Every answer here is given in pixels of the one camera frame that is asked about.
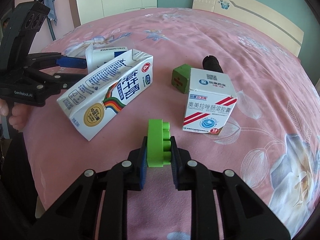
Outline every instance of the green toy block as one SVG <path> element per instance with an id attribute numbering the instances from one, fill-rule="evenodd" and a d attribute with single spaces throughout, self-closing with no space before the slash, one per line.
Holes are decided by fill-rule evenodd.
<path id="1" fill-rule="evenodd" d="M 163 167 L 171 163 L 170 124 L 161 119 L 149 119 L 147 139 L 148 167 Z"/>
<path id="2" fill-rule="evenodd" d="M 183 94 L 186 94 L 189 90 L 191 68 L 190 65 L 183 64 L 172 71 L 171 84 Z"/>

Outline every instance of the pink mattress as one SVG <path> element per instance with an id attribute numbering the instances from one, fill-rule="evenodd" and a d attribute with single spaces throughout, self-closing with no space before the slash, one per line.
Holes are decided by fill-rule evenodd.
<path id="1" fill-rule="evenodd" d="M 155 8 L 82 25 L 43 51 L 83 57 L 127 36 L 154 56 L 154 81 L 90 142 L 56 103 L 35 108 L 25 128 L 29 161 L 45 208 L 85 170 L 110 169 L 139 148 L 148 119 L 171 124 L 178 147 L 209 169 L 233 169 L 294 236 L 319 197 L 320 98 L 299 60 L 268 36 L 230 18 L 185 8 Z M 187 95 L 171 85 L 184 63 L 218 58 L 238 101 L 218 136 L 182 130 Z M 50 70 L 65 72 L 66 69 Z M 129 192 L 128 239 L 190 238 L 191 197 L 174 188 L 170 166 L 149 168 L 142 192 Z"/>

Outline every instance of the white paper cup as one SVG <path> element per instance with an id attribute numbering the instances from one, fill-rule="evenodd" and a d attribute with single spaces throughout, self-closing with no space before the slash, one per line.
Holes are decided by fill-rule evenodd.
<path id="1" fill-rule="evenodd" d="M 88 73 L 101 67 L 103 64 L 128 51 L 127 47 L 110 47 L 103 49 L 93 49 L 93 44 L 85 50 Z"/>

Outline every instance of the white medicine box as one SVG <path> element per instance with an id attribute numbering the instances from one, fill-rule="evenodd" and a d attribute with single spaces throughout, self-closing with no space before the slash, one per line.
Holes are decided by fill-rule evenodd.
<path id="1" fill-rule="evenodd" d="M 191 68 L 183 130 L 218 135 L 236 105 L 227 74 Z"/>

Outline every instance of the wooden headboard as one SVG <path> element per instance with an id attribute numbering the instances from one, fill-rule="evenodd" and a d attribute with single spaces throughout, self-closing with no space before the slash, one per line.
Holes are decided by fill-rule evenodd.
<path id="1" fill-rule="evenodd" d="M 268 35 L 296 57 L 303 31 L 286 17 L 256 0 L 193 0 L 194 9 L 215 12 L 248 24 Z"/>

